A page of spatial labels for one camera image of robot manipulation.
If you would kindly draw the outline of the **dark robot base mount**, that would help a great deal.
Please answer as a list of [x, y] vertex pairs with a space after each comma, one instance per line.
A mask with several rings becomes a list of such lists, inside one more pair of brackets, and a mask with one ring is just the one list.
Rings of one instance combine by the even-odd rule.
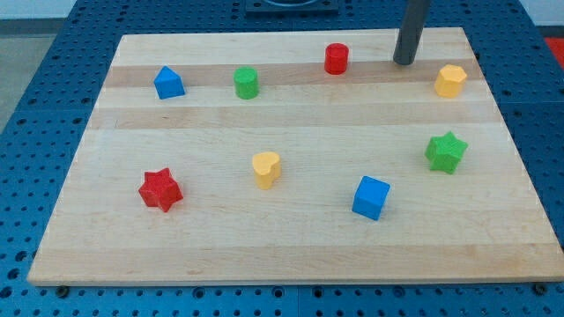
[[247, 15], [335, 13], [340, 0], [245, 0]]

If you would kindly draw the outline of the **grey cylindrical robot arm rod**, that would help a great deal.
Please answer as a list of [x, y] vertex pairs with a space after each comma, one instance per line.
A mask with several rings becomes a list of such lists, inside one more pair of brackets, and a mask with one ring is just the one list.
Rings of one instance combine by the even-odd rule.
[[397, 36], [393, 61], [411, 65], [418, 51], [420, 37], [427, 20], [431, 0], [409, 0]]

